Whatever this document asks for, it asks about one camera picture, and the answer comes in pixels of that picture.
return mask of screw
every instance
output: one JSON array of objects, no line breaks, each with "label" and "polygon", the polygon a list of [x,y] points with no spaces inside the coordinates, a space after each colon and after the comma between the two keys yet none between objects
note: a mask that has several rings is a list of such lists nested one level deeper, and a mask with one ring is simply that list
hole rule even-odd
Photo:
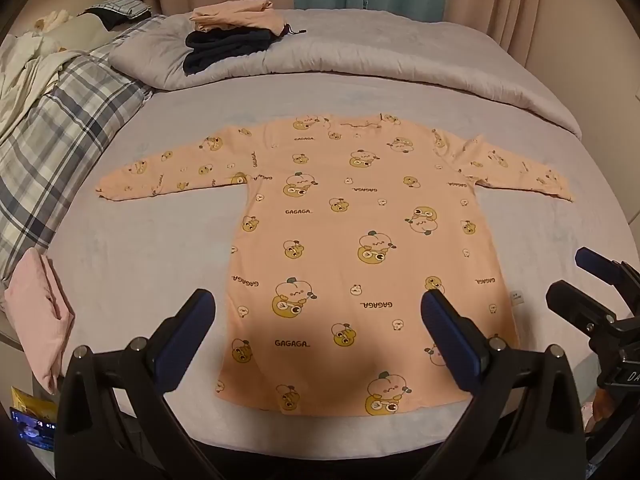
[{"label": "screw", "polygon": [[145,337],[137,337],[131,343],[129,343],[129,348],[139,352],[146,346],[146,338]]},{"label": "screw", "polygon": [[86,346],[80,345],[78,348],[74,350],[74,357],[78,359],[82,359],[88,351],[89,349]]},{"label": "screw", "polygon": [[504,339],[494,336],[489,339],[489,346],[493,348],[497,352],[501,352],[505,348],[507,348],[507,343],[504,342]]},{"label": "screw", "polygon": [[564,355],[564,350],[559,345],[551,345],[549,351],[553,357],[561,358]]}]

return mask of phone screen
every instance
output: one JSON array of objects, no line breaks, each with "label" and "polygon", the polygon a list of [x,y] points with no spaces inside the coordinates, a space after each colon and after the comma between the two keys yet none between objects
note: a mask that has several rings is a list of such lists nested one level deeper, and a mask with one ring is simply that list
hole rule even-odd
[{"label": "phone screen", "polygon": [[55,424],[19,412],[15,408],[9,408],[9,411],[21,439],[27,441],[27,444],[31,444],[32,446],[53,451],[53,437],[56,431]]}]

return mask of stack of clothes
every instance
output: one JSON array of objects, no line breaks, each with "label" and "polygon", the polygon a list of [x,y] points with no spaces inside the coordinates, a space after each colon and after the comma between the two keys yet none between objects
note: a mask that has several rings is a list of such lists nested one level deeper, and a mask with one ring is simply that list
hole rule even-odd
[{"label": "stack of clothes", "polygon": [[193,49],[182,67],[186,75],[206,69],[227,57],[267,50],[290,32],[269,0],[239,0],[198,7],[191,14],[195,31],[185,40]]}]

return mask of yellow package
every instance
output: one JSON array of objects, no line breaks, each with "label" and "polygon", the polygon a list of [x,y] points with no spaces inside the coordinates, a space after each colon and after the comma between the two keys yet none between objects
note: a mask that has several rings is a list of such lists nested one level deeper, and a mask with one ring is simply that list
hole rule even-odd
[{"label": "yellow package", "polygon": [[18,388],[11,387],[14,408],[19,412],[34,416],[46,422],[55,422],[58,417],[58,406],[50,400],[36,399]]}]

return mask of plaid fabric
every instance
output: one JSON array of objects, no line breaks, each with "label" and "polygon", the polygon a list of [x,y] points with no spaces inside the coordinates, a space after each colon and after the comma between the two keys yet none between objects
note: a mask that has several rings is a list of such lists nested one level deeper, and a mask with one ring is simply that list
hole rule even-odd
[{"label": "plaid fabric", "polygon": [[71,60],[56,87],[0,146],[0,278],[7,286],[30,247],[44,252],[80,185],[151,88],[109,67],[108,53],[164,16]]},{"label": "plaid fabric", "polygon": [[133,20],[141,14],[149,12],[151,7],[140,0],[104,0],[101,4],[92,5],[87,10],[89,9],[112,10],[113,12],[126,16],[129,20]]}]

